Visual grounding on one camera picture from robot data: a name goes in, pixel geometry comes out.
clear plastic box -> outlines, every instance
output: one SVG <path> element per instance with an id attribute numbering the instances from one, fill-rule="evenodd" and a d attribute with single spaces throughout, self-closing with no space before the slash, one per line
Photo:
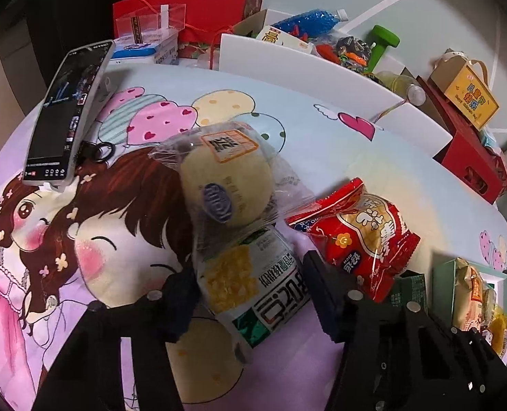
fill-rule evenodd
<path id="1" fill-rule="evenodd" d="M 161 5 L 159 13 L 144 7 L 116 19 L 116 34 L 122 43 L 149 43 L 164 41 L 185 28 L 185 4 Z M 137 23 L 140 35 L 134 36 Z"/>

black ring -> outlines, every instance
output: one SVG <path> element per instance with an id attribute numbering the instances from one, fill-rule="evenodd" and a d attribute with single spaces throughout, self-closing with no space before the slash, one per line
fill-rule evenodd
<path id="1" fill-rule="evenodd" d="M 108 147 L 110 149 L 109 154 L 107 154 L 107 156 L 105 157 L 96 158 L 96 156 L 103 156 L 103 153 L 101 151 L 103 147 Z M 102 164 L 103 162 L 107 162 L 107 160 L 113 157 L 115 152 L 116 147 L 114 146 L 114 144 L 111 144 L 110 142 L 100 142 L 93 147 L 91 159 L 96 164 Z"/>

blue oval logo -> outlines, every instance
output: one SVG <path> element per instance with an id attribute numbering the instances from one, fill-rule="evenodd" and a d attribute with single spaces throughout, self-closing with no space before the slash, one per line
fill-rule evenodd
<path id="1" fill-rule="evenodd" d="M 232 202 L 219 184 L 204 186 L 204 209 L 217 222 L 225 223 L 232 216 Z"/>

phone screen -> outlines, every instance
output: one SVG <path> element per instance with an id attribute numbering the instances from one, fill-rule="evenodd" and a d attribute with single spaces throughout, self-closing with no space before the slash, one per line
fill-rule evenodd
<path id="1" fill-rule="evenodd" d="M 98 43 L 67 55 L 40 110 L 25 165 L 25 179 L 65 178 L 83 106 L 111 44 Z"/>

red cord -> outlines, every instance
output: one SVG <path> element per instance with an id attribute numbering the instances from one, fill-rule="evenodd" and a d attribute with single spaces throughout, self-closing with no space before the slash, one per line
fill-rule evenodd
<path id="1" fill-rule="evenodd" d="M 141 1 L 147 8 L 149 8 L 151 11 L 153 11 L 153 13 L 159 13 L 159 11 L 157 11 L 154 8 L 154 6 L 151 5 L 151 3 L 149 3 L 147 0 L 139 0 L 139 1 Z M 196 26 L 192 26 L 191 24 L 188 24 L 188 23 L 185 23 L 185 26 L 187 28 L 190 28 L 190 29 L 193 29 L 193 30 L 196 30 L 196 31 L 205 32 L 207 34 L 211 33 L 208 30 L 197 28 Z M 234 34 L 232 26 L 227 26 L 227 27 L 224 27 L 224 28 L 221 28 L 221 29 L 217 30 L 216 33 L 213 36 L 213 40 L 211 42 L 211 45 L 209 46 L 209 68 L 211 70 L 213 69 L 213 55 L 215 53 L 215 48 L 217 46 L 216 39 L 217 39 L 218 35 L 222 35 L 222 34 Z"/>

